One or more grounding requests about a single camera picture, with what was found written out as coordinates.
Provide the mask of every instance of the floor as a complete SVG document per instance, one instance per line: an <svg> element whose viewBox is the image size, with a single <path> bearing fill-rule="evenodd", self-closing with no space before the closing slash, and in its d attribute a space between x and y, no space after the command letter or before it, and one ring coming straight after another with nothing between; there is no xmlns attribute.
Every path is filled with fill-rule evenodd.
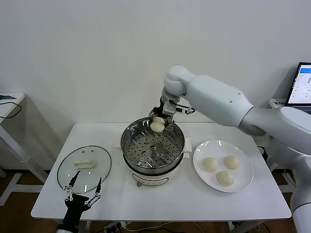
<svg viewBox="0 0 311 233"><path fill-rule="evenodd" d="M0 194L13 177L13 173L8 173L6 178L0 178ZM278 184L285 184L279 173L274 174ZM42 184L34 175L26 173L19 181L20 184ZM23 232L23 233L54 233L58 225L53 220L35 219L30 215L31 209L38 197L36 193L13 193L5 206L0 207L0 232ZM284 195L287 203L290 203L291 194ZM97 233L110 222L92 222L90 227L91 233ZM158 222L135 222L127 226L130 230L141 229L150 226L157 226ZM226 222L197 222L204 233L227 233L229 231ZM296 233L293 219L273 220L265 222L270 233ZM191 222L174 222L163 226L173 232L200 233L200 230ZM168 231L160 230L157 233L167 233ZM265 226L260 225L257 232L251 230L249 233L269 233Z"/></svg>

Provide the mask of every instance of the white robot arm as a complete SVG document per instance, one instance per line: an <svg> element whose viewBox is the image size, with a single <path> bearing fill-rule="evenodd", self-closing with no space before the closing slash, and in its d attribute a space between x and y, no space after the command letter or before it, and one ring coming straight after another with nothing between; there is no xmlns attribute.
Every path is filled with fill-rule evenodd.
<svg viewBox="0 0 311 233"><path fill-rule="evenodd" d="M296 193L300 193L293 195L292 211L298 213L304 206L304 215L305 209L311 214L311 183L304 178L311 174L311 161L307 159L311 154L311 115L290 107L256 108L242 91L207 75L194 75L183 66L173 66L164 84L161 106L150 113L151 119L162 117L169 123L180 97L184 97L194 109L221 125L237 127L249 135L268 133L271 136L266 146L268 154L291 168L295 175ZM311 231L309 220L298 217L298 221L297 214L293 216L299 233Z"/></svg>

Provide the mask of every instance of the white table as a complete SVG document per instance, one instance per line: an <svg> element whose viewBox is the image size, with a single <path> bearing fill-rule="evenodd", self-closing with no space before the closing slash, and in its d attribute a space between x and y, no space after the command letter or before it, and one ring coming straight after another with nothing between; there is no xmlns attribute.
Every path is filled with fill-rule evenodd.
<svg viewBox="0 0 311 233"><path fill-rule="evenodd" d="M127 123L80 123L73 126L32 209L36 218L62 219L66 193L57 183L57 170L73 150L97 145L109 151L112 168L102 186L102 198L84 212L81 220L126 221L264 221L291 217L268 166L252 137L236 128L216 123L179 123L192 147L211 139L222 139L242 149L254 167L250 186L238 193L223 193L205 184L190 159L183 159L177 177L159 187L137 187L120 150L114 148ZM94 191L85 195L92 197Z"/></svg>
<svg viewBox="0 0 311 233"><path fill-rule="evenodd" d="M15 97L13 100L0 100L0 103L5 102L13 102L15 104L19 104L24 98L24 93L0 93L0 95L7 95ZM8 117L9 114L16 108L16 105L12 103L2 104L0 105L0 116ZM5 120L4 118L0 118L0 124ZM0 125L0 137L15 151L15 157L22 163L26 165L26 167L37 176L42 182L45 182L48 174L41 168L38 163L32 159L24 149L9 135L9 133ZM10 197L12 192L40 192L42 186L41 185L23 185L17 184L19 179L21 178L22 173L16 173L4 193L0 197L0 206L4 206L8 198Z"/></svg>

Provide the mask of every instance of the laptop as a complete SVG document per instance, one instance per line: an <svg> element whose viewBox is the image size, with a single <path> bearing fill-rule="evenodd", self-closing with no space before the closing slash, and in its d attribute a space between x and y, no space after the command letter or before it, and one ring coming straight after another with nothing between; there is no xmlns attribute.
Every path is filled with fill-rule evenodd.
<svg viewBox="0 0 311 233"><path fill-rule="evenodd" d="M311 62L300 62L285 106L311 114Z"/></svg>

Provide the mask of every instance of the plate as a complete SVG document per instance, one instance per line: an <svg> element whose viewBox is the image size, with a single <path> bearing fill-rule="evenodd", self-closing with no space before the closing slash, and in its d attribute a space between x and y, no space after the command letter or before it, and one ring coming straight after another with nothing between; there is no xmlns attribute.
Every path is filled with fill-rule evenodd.
<svg viewBox="0 0 311 233"><path fill-rule="evenodd" d="M224 158L230 155L237 156L241 166L236 170L230 170L224 165ZM214 172L206 171L203 167L205 158L214 158L218 162L218 169ZM247 188L253 180L253 166L247 155L238 147L222 140L210 140L200 144L193 154L193 164L201 179L212 188L226 193L235 193ZM222 186L216 174L221 171L229 171L234 176L231 186Z"/></svg>
<svg viewBox="0 0 311 233"><path fill-rule="evenodd" d="M77 161L92 160L94 166L90 168L74 167ZM57 171L57 181L62 189L69 184L72 177L78 172L79 176L72 188L73 193L85 193L97 187L100 177L102 183L111 169L109 153L98 146L81 147L70 153L61 163Z"/></svg>

